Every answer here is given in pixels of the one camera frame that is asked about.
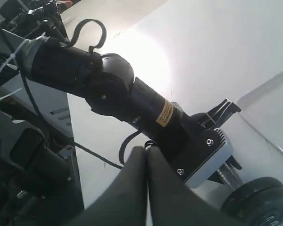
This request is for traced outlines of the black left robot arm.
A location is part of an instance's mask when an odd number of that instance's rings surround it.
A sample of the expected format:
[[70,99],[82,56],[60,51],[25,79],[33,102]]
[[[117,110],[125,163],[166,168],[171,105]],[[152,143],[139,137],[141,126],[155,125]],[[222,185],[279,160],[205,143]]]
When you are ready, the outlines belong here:
[[240,108],[225,99],[208,112],[188,115],[135,77],[131,65],[118,54],[100,55],[63,47],[52,37],[24,40],[16,54],[27,79],[82,97],[94,113],[111,116],[133,126],[135,134],[149,138],[182,181],[202,167],[205,179],[217,181],[210,163],[224,153],[221,126]]

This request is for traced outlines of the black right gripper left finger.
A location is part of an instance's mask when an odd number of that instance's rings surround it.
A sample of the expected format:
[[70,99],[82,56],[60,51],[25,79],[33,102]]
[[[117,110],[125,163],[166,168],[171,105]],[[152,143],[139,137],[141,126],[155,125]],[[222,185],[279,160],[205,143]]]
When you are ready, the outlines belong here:
[[69,226],[144,226],[147,216],[146,150],[135,146],[111,185]]

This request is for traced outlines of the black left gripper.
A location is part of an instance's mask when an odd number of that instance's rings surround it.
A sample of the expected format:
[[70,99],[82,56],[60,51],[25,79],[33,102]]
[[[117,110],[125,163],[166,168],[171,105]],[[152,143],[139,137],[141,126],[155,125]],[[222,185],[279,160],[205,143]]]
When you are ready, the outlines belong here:
[[[171,162],[189,142],[196,141],[197,137],[208,129],[221,129],[221,126],[233,114],[239,112],[241,112],[240,107],[228,99],[225,99],[206,113],[197,113],[191,116],[175,107],[172,119],[167,124],[165,130],[153,138],[154,144],[161,150],[165,160],[172,169]],[[234,158],[233,154],[225,163],[231,165],[235,170],[242,169],[242,166]],[[208,180],[218,183],[222,181],[217,171]]]

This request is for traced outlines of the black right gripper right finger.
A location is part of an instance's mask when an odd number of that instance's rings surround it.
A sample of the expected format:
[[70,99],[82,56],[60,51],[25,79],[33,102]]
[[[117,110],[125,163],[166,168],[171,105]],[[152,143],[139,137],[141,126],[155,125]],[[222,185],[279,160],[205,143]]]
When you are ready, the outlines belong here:
[[173,172],[158,147],[147,150],[150,212],[154,226],[239,226],[195,193]]

